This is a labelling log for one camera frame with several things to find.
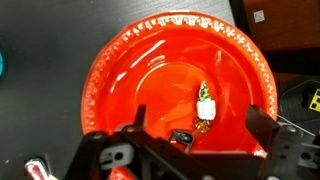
dark background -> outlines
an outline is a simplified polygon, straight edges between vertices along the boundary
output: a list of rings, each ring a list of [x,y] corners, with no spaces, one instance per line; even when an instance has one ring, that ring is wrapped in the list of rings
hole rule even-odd
[[[87,72],[125,25],[172,9],[233,23],[227,0],[1,0],[0,47],[8,62],[0,82],[0,179],[26,179],[25,161],[44,158],[62,178],[81,140]]]

red object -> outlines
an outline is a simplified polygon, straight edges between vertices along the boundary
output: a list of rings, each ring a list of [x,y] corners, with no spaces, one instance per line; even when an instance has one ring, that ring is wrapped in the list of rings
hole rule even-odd
[[[210,132],[200,134],[194,121],[203,80],[217,115]],[[269,66],[244,33],[209,15],[167,12],[125,27],[98,54],[84,87],[82,128],[85,134],[112,134],[132,123],[138,105],[146,104],[145,129],[154,137],[167,139],[173,129],[184,129],[195,136],[191,153],[263,155],[245,128],[246,111],[256,104],[276,119],[276,98]]]

